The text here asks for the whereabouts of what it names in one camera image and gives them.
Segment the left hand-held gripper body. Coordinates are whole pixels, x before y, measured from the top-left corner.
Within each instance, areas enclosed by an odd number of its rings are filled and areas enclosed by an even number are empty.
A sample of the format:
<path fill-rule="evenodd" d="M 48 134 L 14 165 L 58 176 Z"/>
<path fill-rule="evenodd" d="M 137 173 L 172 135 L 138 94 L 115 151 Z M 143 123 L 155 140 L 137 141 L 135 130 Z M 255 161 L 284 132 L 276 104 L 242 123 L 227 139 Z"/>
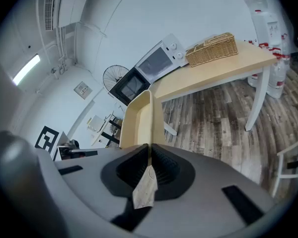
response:
<path fill-rule="evenodd" d="M 96 156 L 96 149 L 80 149 L 76 140 L 69 140 L 64 132 L 58 132 L 44 126 L 36 143 L 35 148 L 49 152 L 53 161 L 76 159 Z"/>

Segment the long ceiling light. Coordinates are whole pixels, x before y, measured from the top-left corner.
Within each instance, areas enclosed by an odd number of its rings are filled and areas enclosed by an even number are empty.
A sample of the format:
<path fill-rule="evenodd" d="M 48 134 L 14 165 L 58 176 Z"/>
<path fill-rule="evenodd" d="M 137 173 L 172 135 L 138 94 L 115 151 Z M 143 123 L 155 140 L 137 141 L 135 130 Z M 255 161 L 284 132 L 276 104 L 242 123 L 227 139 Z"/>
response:
<path fill-rule="evenodd" d="M 13 78 L 13 83 L 17 86 L 24 79 L 24 77 L 40 62 L 38 54 L 33 56 L 16 74 Z"/>

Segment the woven wicker basket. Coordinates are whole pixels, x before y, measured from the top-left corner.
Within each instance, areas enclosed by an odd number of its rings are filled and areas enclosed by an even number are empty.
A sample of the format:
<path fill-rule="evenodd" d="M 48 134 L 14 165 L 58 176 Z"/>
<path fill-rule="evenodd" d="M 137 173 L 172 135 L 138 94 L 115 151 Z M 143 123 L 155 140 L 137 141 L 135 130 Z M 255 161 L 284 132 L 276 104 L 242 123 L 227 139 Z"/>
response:
<path fill-rule="evenodd" d="M 238 54 L 234 36 L 229 33 L 215 35 L 197 44 L 186 52 L 185 58 L 191 67 Z"/>

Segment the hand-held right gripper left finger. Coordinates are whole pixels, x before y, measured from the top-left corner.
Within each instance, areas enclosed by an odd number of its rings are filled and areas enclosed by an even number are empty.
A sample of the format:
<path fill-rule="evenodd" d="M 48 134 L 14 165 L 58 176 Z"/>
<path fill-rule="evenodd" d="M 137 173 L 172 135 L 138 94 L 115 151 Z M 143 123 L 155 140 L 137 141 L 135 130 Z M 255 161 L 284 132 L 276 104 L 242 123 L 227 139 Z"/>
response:
<path fill-rule="evenodd" d="M 148 149 L 147 144 L 136 148 L 125 155 L 126 158 L 116 168 L 117 177 L 132 189 L 136 188 L 148 166 Z"/>

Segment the black standing fan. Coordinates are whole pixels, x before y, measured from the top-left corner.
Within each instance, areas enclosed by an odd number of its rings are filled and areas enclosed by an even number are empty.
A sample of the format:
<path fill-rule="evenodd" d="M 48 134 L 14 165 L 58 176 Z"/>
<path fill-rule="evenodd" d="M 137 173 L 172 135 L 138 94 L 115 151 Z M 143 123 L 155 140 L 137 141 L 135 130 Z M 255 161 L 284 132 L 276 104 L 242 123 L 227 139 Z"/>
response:
<path fill-rule="evenodd" d="M 121 65 L 112 65 L 103 73 L 103 84 L 107 91 L 110 91 L 113 86 L 123 78 L 129 70 Z"/>

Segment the white box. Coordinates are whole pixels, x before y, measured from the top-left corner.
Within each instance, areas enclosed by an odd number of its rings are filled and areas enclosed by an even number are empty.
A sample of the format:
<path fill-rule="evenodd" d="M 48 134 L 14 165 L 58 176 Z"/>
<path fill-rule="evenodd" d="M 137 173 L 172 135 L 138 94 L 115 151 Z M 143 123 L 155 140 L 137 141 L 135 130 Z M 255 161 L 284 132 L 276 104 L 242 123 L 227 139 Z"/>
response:
<path fill-rule="evenodd" d="M 90 118 L 87 122 L 87 128 L 93 132 L 99 132 L 105 123 L 105 119 L 100 118 L 95 115 L 93 118 Z"/>

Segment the white wall pipes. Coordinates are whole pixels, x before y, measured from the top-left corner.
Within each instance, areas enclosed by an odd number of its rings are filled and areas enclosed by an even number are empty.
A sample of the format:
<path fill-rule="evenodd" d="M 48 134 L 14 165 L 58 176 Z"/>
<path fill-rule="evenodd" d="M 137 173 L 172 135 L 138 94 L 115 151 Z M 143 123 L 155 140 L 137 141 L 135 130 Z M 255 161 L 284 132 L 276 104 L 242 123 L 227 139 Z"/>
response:
<path fill-rule="evenodd" d="M 76 65 L 76 31 L 76 23 L 55 29 L 59 62 L 63 67 Z"/>

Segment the light wooden table white legs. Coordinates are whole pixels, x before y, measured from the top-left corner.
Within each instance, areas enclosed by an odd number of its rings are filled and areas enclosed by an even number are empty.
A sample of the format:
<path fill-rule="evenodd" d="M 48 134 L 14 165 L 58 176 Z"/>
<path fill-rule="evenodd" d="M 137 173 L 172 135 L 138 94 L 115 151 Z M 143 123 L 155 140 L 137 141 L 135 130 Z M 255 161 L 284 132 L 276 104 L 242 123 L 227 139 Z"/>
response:
<path fill-rule="evenodd" d="M 236 40 L 235 43 L 238 49 L 237 55 L 195 67 L 186 65 L 153 83 L 149 90 L 158 100 L 165 102 L 257 74 L 258 86 L 245 125 L 245 130 L 250 131 L 262 108 L 268 87 L 270 68 L 277 62 L 277 58 L 267 49 L 262 49 L 249 42 Z"/>

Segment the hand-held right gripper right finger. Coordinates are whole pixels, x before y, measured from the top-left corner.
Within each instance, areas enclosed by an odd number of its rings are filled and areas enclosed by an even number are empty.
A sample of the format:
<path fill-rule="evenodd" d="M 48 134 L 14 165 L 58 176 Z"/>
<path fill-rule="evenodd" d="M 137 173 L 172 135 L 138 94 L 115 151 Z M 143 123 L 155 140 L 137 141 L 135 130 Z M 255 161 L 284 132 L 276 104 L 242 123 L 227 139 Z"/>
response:
<path fill-rule="evenodd" d="M 151 164 L 155 171 L 158 185 L 177 183 L 181 172 L 180 157 L 158 144 L 151 146 Z"/>

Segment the white wall air conditioner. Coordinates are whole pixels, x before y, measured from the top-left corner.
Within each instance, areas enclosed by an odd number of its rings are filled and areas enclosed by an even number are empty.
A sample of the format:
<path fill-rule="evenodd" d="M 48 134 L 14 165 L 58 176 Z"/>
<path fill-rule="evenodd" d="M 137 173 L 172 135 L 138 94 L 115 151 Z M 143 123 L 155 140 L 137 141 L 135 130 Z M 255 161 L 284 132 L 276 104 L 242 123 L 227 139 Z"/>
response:
<path fill-rule="evenodd" d="M 66 27 L 81 20 L 87 0 L 44 0 L 43 16 L 46 31 Z"/>

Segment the white water dispenser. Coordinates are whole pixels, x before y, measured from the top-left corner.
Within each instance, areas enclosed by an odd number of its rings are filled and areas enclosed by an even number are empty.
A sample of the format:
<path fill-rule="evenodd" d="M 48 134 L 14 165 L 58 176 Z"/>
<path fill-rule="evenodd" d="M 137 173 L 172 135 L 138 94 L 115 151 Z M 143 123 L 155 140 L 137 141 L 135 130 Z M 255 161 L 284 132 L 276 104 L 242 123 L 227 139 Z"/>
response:
<path fill-rule="evenodd" d="M 268 0 L 244 0 L 257 35 L 258 44 L 267 44 L 269 48 L 282 48 L 281 21 L 278 14 L 269 6 Z"/>

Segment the beige wooden tray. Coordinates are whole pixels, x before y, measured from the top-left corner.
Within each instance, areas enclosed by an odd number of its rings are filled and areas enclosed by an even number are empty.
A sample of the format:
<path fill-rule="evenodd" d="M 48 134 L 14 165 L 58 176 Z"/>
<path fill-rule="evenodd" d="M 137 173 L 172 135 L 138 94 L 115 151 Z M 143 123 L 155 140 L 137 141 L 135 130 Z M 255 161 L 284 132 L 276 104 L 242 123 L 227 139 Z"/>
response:
<path fill-rule="evenodd" d="M 158 190 L 157 178 L 151 163 L 151 145 L 164 143 L 162 104 L 150 90 L 143 91 L 130 102 L 125 111 L 119 147 L 148 145 L 145 172 L 132 193 L 135 209 L 152 207 Z"/>

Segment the cluster of clear water jugs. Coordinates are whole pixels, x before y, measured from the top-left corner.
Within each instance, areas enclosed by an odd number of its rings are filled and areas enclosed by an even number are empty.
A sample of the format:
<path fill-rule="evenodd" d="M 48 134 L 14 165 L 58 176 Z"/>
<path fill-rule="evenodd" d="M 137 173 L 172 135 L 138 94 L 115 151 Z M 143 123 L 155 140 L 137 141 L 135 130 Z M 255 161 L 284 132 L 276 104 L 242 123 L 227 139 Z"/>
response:
<path fill-rule="evenodd" d="M 269 50 L 276 58 L 277 62 L 270 66 L 270 75 L 267 94 L 272 98 L 281 97 L 286 81 L 287 71 L 290 69 L 290 45 L 288 34 L 281 35 L 281 47 L 269 47 L 268 43 L 261 43 L 259 47 Z"/>

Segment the white wall control panel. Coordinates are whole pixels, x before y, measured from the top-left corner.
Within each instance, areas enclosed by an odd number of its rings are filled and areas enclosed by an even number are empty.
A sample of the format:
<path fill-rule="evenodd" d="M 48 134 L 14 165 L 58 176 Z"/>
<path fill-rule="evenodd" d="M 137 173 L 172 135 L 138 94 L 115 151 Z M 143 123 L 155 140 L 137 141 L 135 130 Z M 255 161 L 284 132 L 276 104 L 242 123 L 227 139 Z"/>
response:
<path fill-rule="evenodd" d="M 85 100 L 91 94 L 92 89 L 82 81 L 74 88 L 74 91 Z"/>

